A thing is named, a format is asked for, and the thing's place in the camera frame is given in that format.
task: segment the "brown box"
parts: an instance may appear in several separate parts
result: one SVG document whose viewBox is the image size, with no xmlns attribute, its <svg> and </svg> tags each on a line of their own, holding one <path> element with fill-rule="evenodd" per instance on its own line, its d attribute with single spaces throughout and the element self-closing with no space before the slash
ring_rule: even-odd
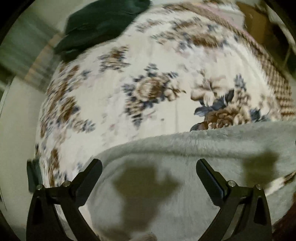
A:
<svg viewBox="0 0 296 241">
<path fill-rule="evenodd" d="M 259 43 L 263 44 L 270 32 L 271 23 L 267 14 L 259 12 L 253 6 L 242 2 L 236 2 L 239 9 L 245 15 L 245 28 L 250 35 Z"/>
</svg>

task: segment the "fleece blanket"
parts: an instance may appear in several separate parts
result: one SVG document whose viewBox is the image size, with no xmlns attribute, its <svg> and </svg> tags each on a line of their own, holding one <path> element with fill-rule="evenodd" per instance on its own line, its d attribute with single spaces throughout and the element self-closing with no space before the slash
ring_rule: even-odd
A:
<svg viewBox="0 0 296 241">
<path fill-rule="evenodd" d="M 205 158 L 226 180 L 261 184 L 275 223 L 296 190 L 293 179 L 285 180 L 296 170 L 295 137 L 296 123 L 266 122 L 113 147 L 96 156 L 103 173 L 81 212 L 101 240 L 152 232 L 160 241 L 196 241 L 219 210 L 196 174 L 197 160 Z"/>
</svg>

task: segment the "woven trim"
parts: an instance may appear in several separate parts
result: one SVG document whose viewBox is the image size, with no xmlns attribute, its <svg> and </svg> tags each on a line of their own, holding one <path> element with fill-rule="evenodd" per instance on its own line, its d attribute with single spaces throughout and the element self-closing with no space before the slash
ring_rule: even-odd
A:
<svg viewBox="0 0 296 241">
<path fill-rule="evenodd" d="M 212 13 L 208 9 L 195 6 L 191 3 L 169 4 L 166 7 L 171 10 L 176 9 L 177 11 L 184 9 L 207 17 L 209 20 L 226 27 L 240 37 L 242 43 L 250 48 L 254 56 L 261 63 L 262 69 L 266 73 L 268 85 L 273 89 L 274 95 L 280 106 L 280 113 L 283 120 L 292 120 L 296 118 L 296 109 L 293 105 L 293 99 L 291 98 L 292 92 L 289 82 L 281 73 L 277 64 L 273 61 L 272 57 L 267 53 L 264 47 L 254 41 L 254 39 L 252 39 L 245 31 L 235 28 L 227 20 Z"/>
</svg>

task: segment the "floral bed sheet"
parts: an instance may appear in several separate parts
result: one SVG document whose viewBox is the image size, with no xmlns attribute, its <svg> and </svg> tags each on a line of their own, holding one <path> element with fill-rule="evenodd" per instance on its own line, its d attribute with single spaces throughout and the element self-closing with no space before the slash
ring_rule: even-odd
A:
<svg viewBox="0 0 296 241">
<path fill-rule="evenodd" d="M 294 117 L 265 50 L 202 5 L 156 6 L 116 40 L 61 63 L 36 136 L 44 185 L 133 140 Z"/>
</svg>

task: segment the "screw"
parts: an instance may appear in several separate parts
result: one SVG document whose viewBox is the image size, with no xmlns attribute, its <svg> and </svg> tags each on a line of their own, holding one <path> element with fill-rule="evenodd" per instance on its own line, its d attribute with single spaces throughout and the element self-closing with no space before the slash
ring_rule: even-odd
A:
<svg viewBox="0 0 296 241">
<path fill-rule="evenodd" d="M 43 188 L 43 185 L 42 184 L 38 184 L 37 186 L 36 186 L 36 189 L 37 190 L 41 190 Z"/>
<path fill-rule="evenodd" d="M 70 181 L 64 181 L 62 184 L 65 188 L 71 185 Z"/>
<path fill-rule="evenodd" d="M 259 189 L 259 190 L 262 189 L 262 187 L 261 187 L 259 184 L 257 184 L 256 187 L 257 187 L 257 189 Z"/>
<path fill-rule="evenodd" d="M 235 181 L 228 181 L 228 185 L 234 187 L 236 185 Z"/>
</svg>

